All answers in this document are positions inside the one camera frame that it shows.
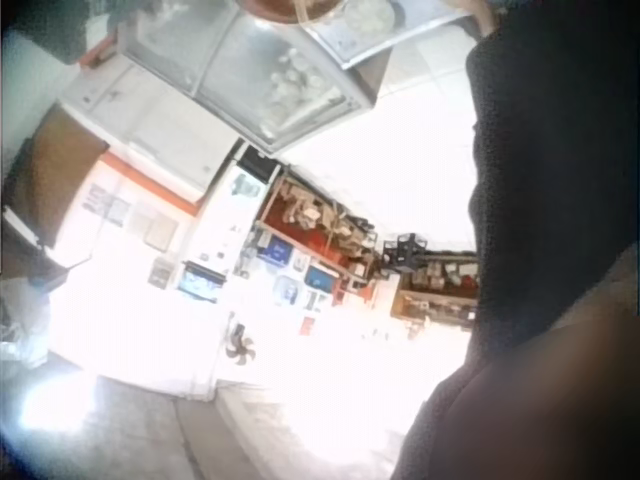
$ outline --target dark clothing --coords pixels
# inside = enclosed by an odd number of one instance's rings
[[[436,478],[429,466],[438,426],[467,383],[548,330],[637,241],[632,7],[538,2],[513,11],[470,54],[478,315],[467,364],[421,409],[394,480]]]

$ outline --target glass display case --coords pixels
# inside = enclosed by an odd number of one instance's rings
[[[345,0],[305,30],[346,69],[465,15],[443,0]]]
[[[259,20],[230,0],[154,5],[121,26],[120,49],[267,155],[375,104],[376,79],[343,70],[299,26]],[[366,75],[381,80],[385,67]]]

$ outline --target small fan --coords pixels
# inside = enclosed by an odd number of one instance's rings
[[[253,361],[256,358],[256,351],[252,348],[253,340],[244,336],[245,327],[241,323],[236,325],[233,329],[233,333],[229,337],[229,344],[227,346],[227,357],[236,359],[236,365],[242,367],[247,364],[249,360]]]

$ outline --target glass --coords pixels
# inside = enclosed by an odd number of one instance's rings
[[[225,33],[196,100],[267,152],[358,108],[278,27],[244,12]]]
[[[346,0],[339,9],[304,28],[346,69],[464,15],[443,0]]]
[[[157,0],[136,11],[120,35],[127,55],[192,92],[236,11],[226,0]]]

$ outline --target white cabinet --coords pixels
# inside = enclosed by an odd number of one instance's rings
[[[132,132],[133,148],[149,151],[183,179],[207,188],[238,136],[204,108],[167,87]]]
[[[69,88],[62,92],[60,100],[74,105],[79,111],[88,112],[131,67],[130,60],[118,55],[97,70],[82,71]]]
[[[204,195],[238,139],[203,107],[120,55],[82,72],[60,101],[117,156],[190,202]]]
[[[162,80],[134,65],[106,90],[91,116],[112,135],[127,142],[168,89]]]

